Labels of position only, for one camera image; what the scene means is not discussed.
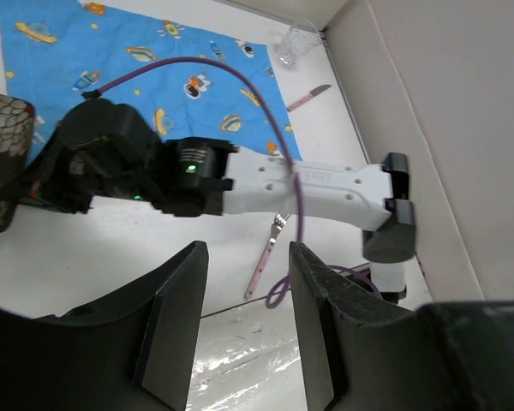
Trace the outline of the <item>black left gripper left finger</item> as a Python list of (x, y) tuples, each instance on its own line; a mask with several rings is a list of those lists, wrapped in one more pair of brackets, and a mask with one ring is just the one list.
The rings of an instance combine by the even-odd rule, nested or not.
[(208, 250), (61, 317), (0, 308), (0, 410), (182, 410), (206, 290)]

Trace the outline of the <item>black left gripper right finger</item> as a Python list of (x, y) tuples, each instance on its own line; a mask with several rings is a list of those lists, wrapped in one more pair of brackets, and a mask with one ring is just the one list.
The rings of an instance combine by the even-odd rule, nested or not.
[(411, 311), (290, 245), (291, 294), (311, 410), (514, 410), (514, 301)]

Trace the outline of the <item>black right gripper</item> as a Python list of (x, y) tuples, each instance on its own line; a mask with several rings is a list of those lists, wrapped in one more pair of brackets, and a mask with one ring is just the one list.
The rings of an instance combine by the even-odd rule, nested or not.
[(0, 188), (0, 199), (48, 211), (86, 213), (94, 197), (159, 204), (154, 170), (162, 142), (138, 110), (108, 99), (78, 104), (35, 160)]

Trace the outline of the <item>black floral square plate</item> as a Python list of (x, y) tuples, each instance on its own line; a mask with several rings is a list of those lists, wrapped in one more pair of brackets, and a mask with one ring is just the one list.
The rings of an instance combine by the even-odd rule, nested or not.
[(0, 94), (0, 233), (14, 216), (13, 185), (26, 167), (35, 109), (25, 100)]

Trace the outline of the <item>blue space-print cloth placemat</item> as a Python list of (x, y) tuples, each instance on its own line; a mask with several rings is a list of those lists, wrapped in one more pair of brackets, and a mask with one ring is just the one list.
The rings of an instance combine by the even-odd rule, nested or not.
[(33, 160), (85, 92), (136, 108), (163, 140), (277, 155), (296, 138), (264, 45), (90, 1), (0, 1), (7, 95), (35, 109)]

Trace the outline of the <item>pink-handled metal fork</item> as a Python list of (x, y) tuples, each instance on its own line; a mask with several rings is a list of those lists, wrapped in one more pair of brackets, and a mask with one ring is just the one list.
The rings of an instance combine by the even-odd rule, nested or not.
[(245, 289), (243, 298), (245, 301), (249, 301), (253, 298), (254, 292), (258, 287), (262, 274), (266, 268), (266, 264), (271, 257), (272, 251), (277, 243), (278, 236), (283, 231), (287, 222), (291, 217), (290, 213), (277, 214), (272, 222), (270, 235), (266, 241), (266, 245), (259, 257), (257, 265), (254, 268), (251, 278), (249, 279), (248, 286)]

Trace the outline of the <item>pink-handled table knife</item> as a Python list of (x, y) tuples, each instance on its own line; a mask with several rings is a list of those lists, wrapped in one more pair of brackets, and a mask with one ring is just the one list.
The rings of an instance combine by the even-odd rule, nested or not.
[(323, 84), (323, 85), (315, 87), (313, 90), (311, 90), (310, 92), (308, 92), (307, 94), (305, 94), (304, 96), (302, 96), (301, 98), (296, 100), (295, 102), (289, 104), (286, 107), (286, 110), (288, 112), (292, 112), (292, 111), (298, 109), (299, 107), (301, 107), (304, 104), (308, 103), (310, 100), (312, 100), (313, 98), (317, 97), (318, 95), (320, 95), (324, 91), (327, 91), (331, 87), (332, 87), (331, 84)]

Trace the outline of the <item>clear drinking glass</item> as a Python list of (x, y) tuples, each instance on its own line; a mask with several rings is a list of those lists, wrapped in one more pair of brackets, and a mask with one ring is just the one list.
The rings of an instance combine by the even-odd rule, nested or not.
[(320, 31), (313, 22), (307, 18), (298, 18), (276, 44), (275, 52), (282, 64), (294, 66), (321, 43)]

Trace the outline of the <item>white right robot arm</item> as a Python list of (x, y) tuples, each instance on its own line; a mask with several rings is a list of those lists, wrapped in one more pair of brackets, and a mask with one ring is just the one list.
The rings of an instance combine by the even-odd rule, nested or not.
[(362, 231), (362, 254), (415, 255), (408, 159), (348, 169), (267, 156), (225, 140), (161, 140), (126, 104), (89, 99), (70, 110), (37, 158), (0, 185), (0, 200), (85, 213), (96, 196), (144, 201), (175, 217), (280, 211)]

